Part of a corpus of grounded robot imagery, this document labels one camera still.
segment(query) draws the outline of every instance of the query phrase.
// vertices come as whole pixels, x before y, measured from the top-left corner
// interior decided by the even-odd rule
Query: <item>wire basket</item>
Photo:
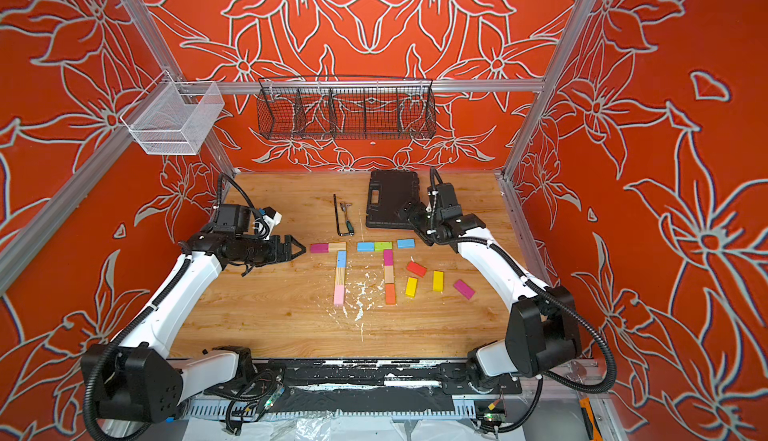
[[[197,104],[187,104],[173,82],[158,87],[154,96],[133,122],[130,134],[150,155],[195,155],[211,126],[224,108],[216,82]]]
[[[346,76],[312,83],[262,78],[256,97],[266,139],[431,139],[431,80]]]

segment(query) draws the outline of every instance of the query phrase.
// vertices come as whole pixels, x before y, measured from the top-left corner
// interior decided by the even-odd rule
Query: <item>aluminum frame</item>
[[[507,207],[512,229],[518,237],[520,251],[522,251],[523,259],[525,260],[525,268],[535,277],[552,285],[554,280],[549,278],[547,265],[544,263],[541,253],[538,252],[536,240],[533,238],[531,228],[528,227],[528,221],[525,219],[520,199],[517,193],[514,192],[512,182],[505,180],[501,173],[496,174],[496,181],[498,181],[498,186],[502,190],[502,198],[504,198],[504,204]]]
[[[597,0],[576,0],[574,3],[573,13],[565,24],[560,43],[558,43],[557,47],[554,49],[552,61],[549,62],[547,71],[544,74],[544,86],[536,96],[536,100],[534,100],[531,109],[528,111],[528,115],[525,116],[523,125],[518,132],[518,139],[514,142],[509,157],[504,163],[502,171],[504,173],[504,179],[507,181],[512,179],[512,171],[520,163],[525,151],[525,146],[527,146],[528,141],[531,140],[536,125],[542,118],[549,100],[551,100],[554,95],[554,89],[557,88],[558,82],[565,70],[565,65],[568,63],[568,58],[573,52],[574,47],[576,47],[576,42],[581,35],[581,31],[584,29],[584,25],[587,23],[587,18],[589,18],[589,14],[595,1]]]
[[[138,103],[128,119],[146,109],[160,90],[157,86]],[[56,192],[43,209],[0,252],[0,295],[16,281],[35,256],[43,249],[67,218],[101,181],[112,165],[133,142],[128,129],[116,129],[82,167]]]
[[[160,32],[158,25],[154,22],[152,13],[149,12],[147,5],[142,0],[120,0],[125,6],[130,18],[134,22],[134,25],[141,34],[141,38],[147,44],[152,56],[158,62],[158,65],[166,76],[174,82],[185,82],[187,79],[184,77],[184,72],[181,71],[179,63],[176,61],[174,54],[170,51],[168,43],[163,38],[163,34]],[[205,139],[206,147],[210,150],[219,169],[222,172],[227,173],[230,176],[235,176],[235,168],[232,165],[232,161],[224,150],[224,146],[216,135],[208,136]]]
[[[189,96],[205,93],[211,81],[179,82],[179,92]],[[262,86],[258,82],[218,81],[219,91],[223,95],[255,95]],[[350,87],[399,87],[418,84],[414,80],[367,80],[367,81],[274,81],[265,82],[266,86],[275,88],[350,88]],[[453,92],[540,92],[544,88],[544,79],[530,80],[434,80],[432,91],[435,93]]]

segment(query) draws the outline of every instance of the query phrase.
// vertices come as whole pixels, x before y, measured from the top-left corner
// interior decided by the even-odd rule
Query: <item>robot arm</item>
[[[184,320],[227,264],[245,265],[247,273],[306,252],[290,235],[284,241],[272,235],[280,213],[256,210],[246,200],[249,206],[218,206],[214,221],[190,237],[184,245],[188,251],[139,315],[112,343],[94,345],[82,357],[88,405],[84,417],[88,412],[86,427],[95,439],[109,439],[96,424],[98,418],[158,423],[206,388],[233,378],[255,378],[246,348],[220,347],[194,359],[166,360]],[[251,227],[253,235],[247,234]]]
[[[547,299],[553,297],[573,308],[574,301],[568,290],[550,288],[522,268],[495,243],[480,218],[462,213],[452,185],[443,183],[436,171],[432,171],[431,178],[429,206],[412,200],[400,210],[400,218],[407,220],[427,245],[450,245],[471,262],[509,309],[504,340],[468,355],[476,372],[475,382],[483,385],[504,373],[535,377],[579,356],[581,340],[577,321]],[[532,284],[539,291],[546,291],[547,297],[534,291]]]

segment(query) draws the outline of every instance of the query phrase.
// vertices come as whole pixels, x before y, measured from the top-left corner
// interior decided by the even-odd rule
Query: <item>wooden tabletop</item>
[[[464,213],[480,217],[504,249],[523,262],[495,176],[447,172],[442,177],[456,188]],[[203,349],[241,345],[254,357],[461,357],[503,339],[508,312],[469,261],[448,246],[427,247],[413,231],[365,226],[369,180],[369,173],[238,175],[237,183],[255,206],[282,213],[274,234],[293,235],[307,246],[307,254],[258,267],[245,277],[242,267],[229,266],[197,302],[171,355],[191,357]],[[420,173],[419,181],[426,202],[427,173]],[[336,234],[334,193],[352,203],[354,236]],[[226,202],[245,204],[234,189]],[[397,305],[387,306],[382,253],[358,253],[356,245],[395,244],[403,238],[416,239],[416,249],[395,247]],[[336,253],[309,253],[310,244],[334,241],[347,243],[343,307],[334,307],[332,300]],[[414,298],[405,295],[411,260],[428,269]],[[434,270],[445,272],[443,293],[432,291]],[[453,287],[458,279],[476,291],[471,300]]]

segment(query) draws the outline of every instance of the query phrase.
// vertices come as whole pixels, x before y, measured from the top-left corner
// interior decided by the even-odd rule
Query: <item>orange wallpaper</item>
[[[144,0],[189,80],[542,76],[574,0]],[[532,93],[441,96],[431,142],[269,142],[253,97],[216,124],[243,170],[493,169]]]
[[[120,0],[0,0],[0,51],[2,250],[160,70]]]
[[[764,6],[599,0],[514,173],[631,439],[768,436]]]
[[[0,249],[159,74],[119,0],[0,0]],[[208,219],[214,164],[132,145],[0,301],[0,439],[75,439],[78,359],[165,279]]]
[[[212,160],[206,148],[148,156],[131,145],[2,296],[0,439],[82,435],[78,359],[136,315],[176,241],[209,220]]]

